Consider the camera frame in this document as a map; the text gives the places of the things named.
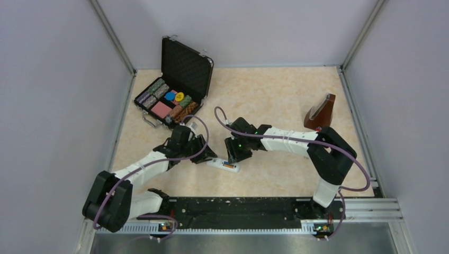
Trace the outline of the white remote control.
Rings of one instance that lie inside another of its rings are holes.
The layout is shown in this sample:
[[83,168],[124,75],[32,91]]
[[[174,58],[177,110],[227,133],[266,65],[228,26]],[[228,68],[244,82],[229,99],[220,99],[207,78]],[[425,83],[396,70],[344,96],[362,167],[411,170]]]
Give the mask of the white remote control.
[[208,166],[211,166],[211,167],[214,167],[214,168],[218,168],[218,169],[222,169],[222,170],[225,170],[225,171],[229,171],[229,172],[232,172],[232,173],[239,173],[240,169],[241,169],[241,166],[240,166],[239,163],[231,164],[230,162],[228,162],[227,160],[222,159],[222,158],[214,158],[214,159],[212,159],[210,161],[207,161],[206,164]]

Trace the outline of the orange AAA battery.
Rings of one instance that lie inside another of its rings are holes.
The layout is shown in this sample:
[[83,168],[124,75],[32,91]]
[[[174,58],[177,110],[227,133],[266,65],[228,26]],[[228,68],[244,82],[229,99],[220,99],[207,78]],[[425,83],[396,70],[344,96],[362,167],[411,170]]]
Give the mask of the orange AAA battery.
[[229,164],[227,162],[224,162],[223,165],[228,167],[228,168],[235,168],[235,165]]

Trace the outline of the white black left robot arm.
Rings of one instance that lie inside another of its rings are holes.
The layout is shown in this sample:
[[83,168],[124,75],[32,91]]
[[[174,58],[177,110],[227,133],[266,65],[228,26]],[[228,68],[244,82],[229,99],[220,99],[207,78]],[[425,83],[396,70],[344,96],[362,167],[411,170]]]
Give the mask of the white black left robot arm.
[[201,134],[191,126],[178,125],[166,141],[126,168],[100,172],[89,191],[82,215],[94,228],[117,232],[129,219],[152,214],[163,219],[169,214],[168,196],[157,189],[137,194],[136,189],[182,160],[200,164],[217,158]]

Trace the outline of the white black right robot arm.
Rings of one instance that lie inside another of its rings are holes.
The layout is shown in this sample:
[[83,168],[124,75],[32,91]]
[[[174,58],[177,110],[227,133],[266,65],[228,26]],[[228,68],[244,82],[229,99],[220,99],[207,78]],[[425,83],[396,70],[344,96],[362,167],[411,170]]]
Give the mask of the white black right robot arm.
[[331,203],[357,158],[355,150],[333,128],[298,132],[269,124],[255,127],[243,117],[227,122],[226,127],[231,130],[231,137],[225,139],[231,163],[248,159],[258,150],[289,152],[310,159],[320,177],[311,213],[325,218],[331,212]]

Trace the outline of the orange black chip row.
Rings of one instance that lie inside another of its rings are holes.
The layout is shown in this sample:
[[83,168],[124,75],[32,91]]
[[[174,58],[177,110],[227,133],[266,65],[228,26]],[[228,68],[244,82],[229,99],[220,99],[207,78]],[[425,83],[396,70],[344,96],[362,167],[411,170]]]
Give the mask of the orange black chip row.
[[191,101],[185,109],[183,109],[180,114],[174,119],[175,123],[181,123],[182,119],[186,116],[191,114],[198,106],[198,103]]

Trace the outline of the red green chip row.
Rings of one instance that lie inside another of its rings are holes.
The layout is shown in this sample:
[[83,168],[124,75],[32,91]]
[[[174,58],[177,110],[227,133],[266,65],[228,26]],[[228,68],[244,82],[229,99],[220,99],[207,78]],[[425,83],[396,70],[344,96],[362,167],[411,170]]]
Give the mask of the red green chip row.
[[184,111],[192,101],[191,96],[186,95],[164,118],[167,123],[172,123]]

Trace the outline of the yellow big blind chip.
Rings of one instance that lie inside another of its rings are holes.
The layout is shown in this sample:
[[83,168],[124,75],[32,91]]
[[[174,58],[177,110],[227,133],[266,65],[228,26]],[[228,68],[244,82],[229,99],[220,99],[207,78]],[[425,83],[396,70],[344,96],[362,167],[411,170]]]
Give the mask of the yellow big blind chip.
[[185,98],[185,94],[183,92],[179,92],[175,95],[175,101],[180,103]]

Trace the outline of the black poker chip case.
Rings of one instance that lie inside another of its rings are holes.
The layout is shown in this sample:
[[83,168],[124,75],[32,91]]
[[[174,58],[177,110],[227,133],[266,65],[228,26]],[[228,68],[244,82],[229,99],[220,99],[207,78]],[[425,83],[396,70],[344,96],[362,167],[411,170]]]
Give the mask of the black poker chip case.
[[[183,92],[185,96],[191,96],[192,101],[198,103],[197,108],[191,114],[186,115],[181,121],[187,123],[191,116],[203,106],[203,103],[208,96],[213,66],[214,62],[211,58],[204,55],[202,52],[198,52],[176,41],[175,36],[163,37],[161,47],[161,75],[151,84],[161,78],[165,81],[165,84],[169,86],[168,92],[171,90],[175,90],[178,93]],[[150,115],[156,120],[155,123],[145,120],[147,124],[154,128],[164,125],[172,130],[180,123],[167,123],[164,119],[161,119],[152,113],[150,110],[156,103],[151,108],[145,108],[143,104],[136,101],[137,97],[139,97],[148,87],[135,97],[133,100],[134,104],[142,110],[143,116]],[[173,109],[176,105],[166,100],[164,98],[165,94],[158,100],[158,102],[163,102]]]

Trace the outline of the pink playing card deck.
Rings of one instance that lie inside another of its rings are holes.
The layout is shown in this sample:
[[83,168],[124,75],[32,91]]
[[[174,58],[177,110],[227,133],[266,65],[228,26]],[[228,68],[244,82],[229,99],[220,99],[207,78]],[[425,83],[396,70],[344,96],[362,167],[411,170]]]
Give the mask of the pink playing card deck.
[[163,102],[157,102],[152,108],[151,112],[154,113],[161,119],[164,119],[170,112],[172,108],[164,104]]

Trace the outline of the blue round dealer chip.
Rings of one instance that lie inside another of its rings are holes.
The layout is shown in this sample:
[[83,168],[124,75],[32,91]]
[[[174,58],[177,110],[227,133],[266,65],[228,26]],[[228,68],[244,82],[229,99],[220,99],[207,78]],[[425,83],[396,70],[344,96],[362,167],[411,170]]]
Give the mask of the blue round dealer chip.
[[164,98],[168,101],[173,101],[175,99],[175,92],[168,92],[165,94]]

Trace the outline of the blue tan chip row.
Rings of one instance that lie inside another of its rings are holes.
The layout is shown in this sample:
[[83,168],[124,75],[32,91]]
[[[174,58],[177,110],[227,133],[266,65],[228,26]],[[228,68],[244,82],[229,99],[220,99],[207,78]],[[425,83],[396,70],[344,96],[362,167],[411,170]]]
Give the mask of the blue tan chip row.
[[151,108],[158,100],[169,90],[167,84],[162,84],[152,95],[150,95],[144,102],[145,108]]

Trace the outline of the brown wooden metronome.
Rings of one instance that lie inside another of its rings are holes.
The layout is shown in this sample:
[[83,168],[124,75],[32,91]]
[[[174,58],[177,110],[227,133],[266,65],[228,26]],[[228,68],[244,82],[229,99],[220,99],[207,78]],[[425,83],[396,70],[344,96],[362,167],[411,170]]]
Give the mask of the brown wooden metronome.
[[307,112],[303,120],[303,126],[311,130],[329,127],[333,120],[335,98],[336,95],[327,93],[320,103],[311,107]]

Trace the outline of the purple chip row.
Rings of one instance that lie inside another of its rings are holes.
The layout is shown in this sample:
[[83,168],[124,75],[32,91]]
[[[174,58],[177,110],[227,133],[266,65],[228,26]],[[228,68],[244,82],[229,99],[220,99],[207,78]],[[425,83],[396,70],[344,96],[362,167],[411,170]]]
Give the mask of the purple chip row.
[[136,101],[143,104],[143,102],[147,100],[155,91],[157,91],[164,83],[165,81],[161,78],[156,80],[139,97],[137,97]]

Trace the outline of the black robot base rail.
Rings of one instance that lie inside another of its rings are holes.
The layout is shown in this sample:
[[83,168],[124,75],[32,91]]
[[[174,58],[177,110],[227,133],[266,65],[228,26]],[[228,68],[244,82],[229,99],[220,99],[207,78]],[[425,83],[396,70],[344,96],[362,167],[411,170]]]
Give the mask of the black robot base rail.
[[178,222],[177,233],[294,232],[331,235],[345,219],[344,204],[333,200],[323,208],[309,197],[171,197],[156,213],[138,220]]

